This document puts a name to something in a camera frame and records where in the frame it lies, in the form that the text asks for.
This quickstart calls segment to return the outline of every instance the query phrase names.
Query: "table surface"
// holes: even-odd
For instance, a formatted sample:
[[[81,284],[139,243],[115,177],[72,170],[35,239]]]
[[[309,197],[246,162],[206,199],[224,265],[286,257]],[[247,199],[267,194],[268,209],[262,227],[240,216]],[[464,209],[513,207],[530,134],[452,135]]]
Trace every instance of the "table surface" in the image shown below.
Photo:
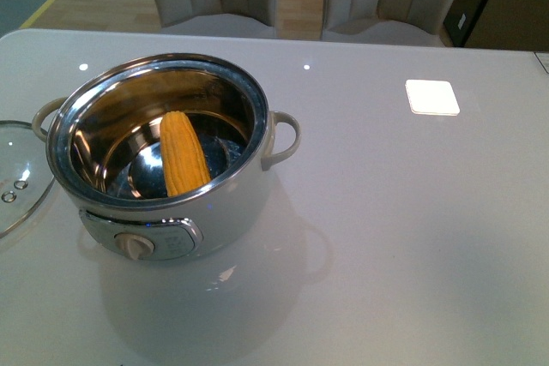
[[[192,262],[102,248],[56,184],[0,239],[2,366],[547,364],[549,74],[535,54],[24,30],[0,40],[0,118],[30,122],[164,52],[248,71],[299,120],[299,150],[269,172],[250,231]],[[449,81],[460,113],[412,113],[408,79]]]

